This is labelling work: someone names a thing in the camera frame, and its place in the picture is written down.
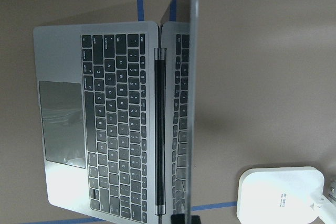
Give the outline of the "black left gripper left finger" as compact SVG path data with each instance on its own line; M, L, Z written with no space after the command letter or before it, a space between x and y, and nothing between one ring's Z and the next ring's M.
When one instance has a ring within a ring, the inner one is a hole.
M185 214L171 215L171 224L186 224Z

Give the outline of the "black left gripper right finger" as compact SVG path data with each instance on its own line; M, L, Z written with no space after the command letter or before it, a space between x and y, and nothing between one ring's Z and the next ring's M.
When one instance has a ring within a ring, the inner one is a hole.
M191 224L201 224L200 216L192 215L191 216Z

